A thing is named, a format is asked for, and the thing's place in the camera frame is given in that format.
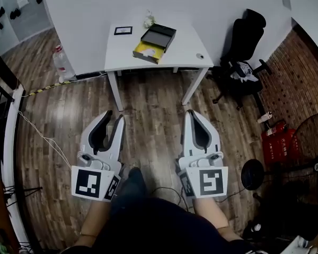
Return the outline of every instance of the black sticker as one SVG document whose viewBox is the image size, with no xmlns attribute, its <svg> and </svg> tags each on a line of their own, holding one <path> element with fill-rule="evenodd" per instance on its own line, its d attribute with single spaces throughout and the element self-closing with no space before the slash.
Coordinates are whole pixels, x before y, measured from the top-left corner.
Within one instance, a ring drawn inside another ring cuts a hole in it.
<svg viewBox="0 0 318 254">
<path fill-rule="evenodd" d="M 223 174 L 220 169 L 201 169 L 200 177 L 200 195 L 215 195 L 224 192 Z"/>
<path fill-rule="evenodd" d="M 91 170 L 78 170 L 75 193 L 99 198 L 101 173 Z"/>
<path fill-rule="evenodd" d="M 114 191 L 117 189 L 118 183 L 119 183 L 119 179 L 116 176 L 114 176 L 110 183 L 110 186 L 107 189 L 105 199 L 111 200 L 113 198 L 113 194 L 114 194 Z"/>
<path fill-rule="evenodd" d="M 187 176 L 187 173 L 183 173 L 180 176 L 182 187 L 185 190 L 186 197 L 193 197 L 195 194 L 193 192 L 190 180 Z"/>
</svg>

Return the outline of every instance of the plastic bottle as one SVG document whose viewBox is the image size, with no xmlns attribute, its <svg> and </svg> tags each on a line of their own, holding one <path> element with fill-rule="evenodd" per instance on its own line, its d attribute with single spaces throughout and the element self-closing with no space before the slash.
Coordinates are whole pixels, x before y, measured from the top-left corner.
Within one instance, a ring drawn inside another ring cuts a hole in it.
<svg viewBox="0 0 318 254">
<path fill-rule="evenodd" d="M 55 47 L 55 51 L 53 53 L 53 62 L 55 67 L 57 68 L 60 82 L 73 79 L 75 73 L 69 63 L 65 50 L 61 45 L 57 45 Z"/>
</svg>

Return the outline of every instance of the yellow black tape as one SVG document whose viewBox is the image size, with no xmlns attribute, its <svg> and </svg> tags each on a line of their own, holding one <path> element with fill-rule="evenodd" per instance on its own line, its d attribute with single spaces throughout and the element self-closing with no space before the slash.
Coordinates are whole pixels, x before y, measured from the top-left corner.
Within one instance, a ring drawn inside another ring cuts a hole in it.
<svg viewBox="0 0 318 254">
<path fill-rule="evenodd" d="M 38 90 L 36 90 L 36 91 L 34 91 L 34 92 L 31 92 L 31 93 L 28 94 L 27 96 L 32 96 L 32 95 L 38 94 L 38 93 L 40 93 L 40 92 L 43 92 L 44 90 L 48 90 L 48 89 L 53 88 L 53 87 L 58 87 L 58 86 L 66 85 L 66 84 L 69 84 L 69 83 L 72 83 L 72 82 L 71 82 L 71 81 L 65 81 L 65 82 L 62 82 L 62 83 L 56 83 L 56 84 L 53 84 L 53 85 L 50 85 L 50 86 L 47 86 L 47 87 L 38 89 Z"/>
</svg>

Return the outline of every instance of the dark pants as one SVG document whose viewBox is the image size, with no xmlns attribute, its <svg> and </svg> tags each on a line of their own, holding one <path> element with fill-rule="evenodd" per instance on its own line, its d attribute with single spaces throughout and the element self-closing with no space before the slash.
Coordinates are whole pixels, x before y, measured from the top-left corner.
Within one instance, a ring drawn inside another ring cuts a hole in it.
<svg viewBox="0 0 318 254">
<path fill-rule="evenodd" d="M 131 169 L 128 179 L 121 187 L 118 196 L 112 200 L 111 215 L 115 215 L 120 210 L 141 201 L 147 195 L 147 188 L 144 182 L 143 174 L 139 168 Z"/>
</svg>

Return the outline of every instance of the white table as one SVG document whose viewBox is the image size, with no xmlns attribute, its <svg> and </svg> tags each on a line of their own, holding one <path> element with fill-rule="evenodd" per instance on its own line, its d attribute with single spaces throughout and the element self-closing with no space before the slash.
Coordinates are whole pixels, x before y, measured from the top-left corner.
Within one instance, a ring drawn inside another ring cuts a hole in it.
<svg viewBox="0 0 318 254">
<path fill-rule="evenodd" d="M 214 66 L 211 58 L 192 25 L 178 16 L 166 16 L 159 20 L 157 19 L 158 24 L 176 29 L 175 38 L 158 65 L 133 57 L 133 50 L 140 43 L 142 35 L 146 32 L 146 29 L 143 28 L 143 21 L 144 16 L 138 16 L 128 21 L 113 23 L 110 27 L 104 70 L 108 73 L 118 110 L 123 111 L 123 106 L 118 91 L 116 72 L 120 75 L 121 71 L 126 69 L 172 67 L 173 72 L 177 72 L 179 67 L 198 68 L 196 77 L 191 82 L 181 101 L 182 105 L 186 105 L 208 68 Z M 133 26 L 132 34 L 114 35 L 115 28 L 119 26 Z M 198 58 L 198 53 L 202 54 L 204 58 Z"/>
</svg>

